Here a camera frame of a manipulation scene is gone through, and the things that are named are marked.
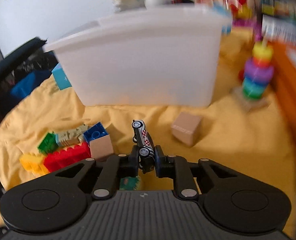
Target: lego duplo block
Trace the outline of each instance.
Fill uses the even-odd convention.
[[[74,148],[48,154],[44,165],[50,172],[53,172],[86,158],[90,158],[90,149],[88,144],[84,142],[81,145],[76,145]]]
[[[101,122],[95,124],[93,127],[84,132],[84,138],[88,144],[90,143],[90,141],[101,138],[106,135],[108,135],[108,133],[101,124]]]
[[[110,135],[90,141],[91,157],[99,162],[104,162],[113,154],[113,147]]]
[[[43,164],[44,160],[45,156],[36,156],[32,154],[24,154],[19,158],[19,162],[26,171],[31,171],[40,175],[45,175],[49,173],[48,169]]]
[[[83,133],[89,129],[88,125],[81,125],[75,129],[56,133],[56,143],[59,147],[78,144],[84,141]]]
[[[38,146],[38,150],[42,154],[48,154],[54,152],[58,148],[56,143],[56,136],[54,133],[47,133],[45,138]]]
[[[171,125],[171,131],[173,136],[175,136],[179,141],[191,147],[198,139],[200,124],[200,116],[181,112]]]

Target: red lego block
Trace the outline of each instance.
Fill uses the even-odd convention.
[[[74,148],[69,147],[67,150],[48,154],[44,165],[50,172],[53,172],[86,158],[91,158],[91,154],[88,144],[84,142]]]

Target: purple ring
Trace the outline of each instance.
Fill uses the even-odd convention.
[[[247,60],[245,64],[244,77],[247,76],[252,82],[268,84],[273,77],[273,66],[260,68],[253,63],[252,59]]]

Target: light blue box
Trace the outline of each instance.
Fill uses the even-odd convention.
[[[54,75],[54,78],[60,90],[71,87],[71,84],[60,63],[58,63],[52,70],[52,74]]]

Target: car wheel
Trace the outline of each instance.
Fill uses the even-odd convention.
[[[134,122],[131,124],[131,126],[132,126],[132,128],[134,128],[134,129],[138,129],[138,128],[142,127],[143,124],[142,124],[141,122],[139,122],[139,121],[134,121]]]
[[[139,149],[139,154],[142,157],[146,157],[149,155],[149,150],[147,148],[141,148]]]

